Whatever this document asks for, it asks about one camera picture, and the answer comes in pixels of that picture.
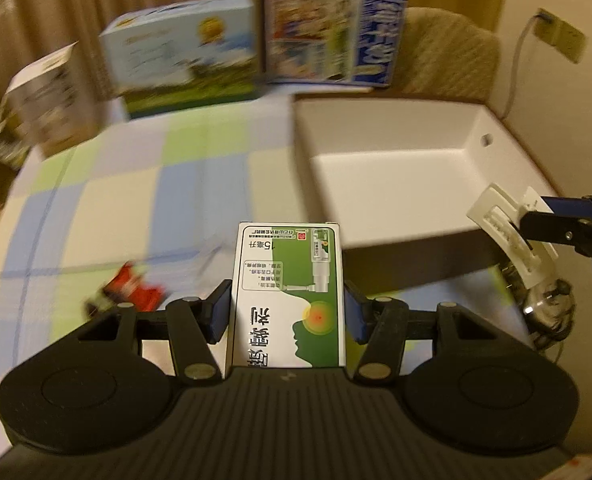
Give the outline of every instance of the cable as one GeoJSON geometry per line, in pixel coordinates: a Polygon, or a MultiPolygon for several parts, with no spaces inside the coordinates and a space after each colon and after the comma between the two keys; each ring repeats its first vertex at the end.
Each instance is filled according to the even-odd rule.
{"type": "Polygon", "coordinates": [[[558,360],[560,359],[560,356],[563,353],[563,350],[565,349],[565,342],[561,341],[560,343],[558,343],[558,353],[556,354],[556,359],[554,359],[554,363],[558,363],[558,360]]]}
{"type": "Polygon", "coordinates": [[[522,29],[521,35],[518,37],[518,41],[516,41],[516,46],[514,47],[514,58],[512,59],[512,75],[509,82],[509,95],[507,96],[507,103],[505,104],[505,111],[503,115],[500,117],[501,120],[505,120],[509,113],[512,111],[512,107],[514,106],[514,101],[516,99],[516,78],[518,78],[518,63],[521,60],[521,52],[522,52],[522,44],[527,37],[527,33],[529,33],[530,28],[538,19],[545,20],[548,23],[551,23],[553,20],[551,16],[548,16],[542,12],[538,14],[534,14],[530,19],[527,20],[525,27],[522,29]]]}

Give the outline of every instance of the colorful cardboard box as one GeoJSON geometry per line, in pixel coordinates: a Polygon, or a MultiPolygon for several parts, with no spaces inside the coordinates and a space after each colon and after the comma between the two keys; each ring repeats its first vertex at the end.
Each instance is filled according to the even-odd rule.
{"type": "Polygon", "coordinates": [[[388,86],[406,0],[266,0],[276,82],[388,86]]]}
{"type": "Polygon", "coordinates": [[[130,12],[100,35],[129,115],[254,98],[251,0],[196,0],[130,12]]]}
{"type": "Polygon", "coordinates": [[[338,224],[240,224],[229,364],[344,366],[343,305],[338,224]]]}

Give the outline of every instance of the robotic arm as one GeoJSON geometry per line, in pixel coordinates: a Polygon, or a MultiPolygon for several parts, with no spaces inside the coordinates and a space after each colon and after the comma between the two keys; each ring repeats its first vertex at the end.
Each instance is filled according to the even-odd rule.
{"type": "Polygon", "coordinates": [[[525,240],[571,245],[592,259],[592,195],[583,198],[545,198],[553,213],[528,211],[519,232],[525,240]]]}

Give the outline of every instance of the red object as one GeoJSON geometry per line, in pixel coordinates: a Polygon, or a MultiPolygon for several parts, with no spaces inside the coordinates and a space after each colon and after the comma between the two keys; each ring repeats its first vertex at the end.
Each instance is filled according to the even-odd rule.
{"type": "Polygon", "coordinates": [[[163,302],[167,292],[162,286],[147,286],[142,274],[133,270],[133,263],[124,264],[116,277],[104,287],[105,294],[113,296],[118,303],[133,303],[138,312],[156,310],[163,302]]]}

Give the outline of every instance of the metal screw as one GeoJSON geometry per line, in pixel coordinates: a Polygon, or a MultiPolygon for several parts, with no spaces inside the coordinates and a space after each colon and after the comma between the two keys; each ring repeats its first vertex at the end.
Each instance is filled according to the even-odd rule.
{"type": "Polygon", "coordinates": [[[368,363],[358,368],[358,373],[366,379],[376,381],[389,377],[391,368],[383,363],[368,363]]]}
{"type": "Polygon", "coordinates": [[[212,378],[216,375],[216,369],[207,363],[195,363],[185,368],[185,375],[200,381],[212,378]]]}

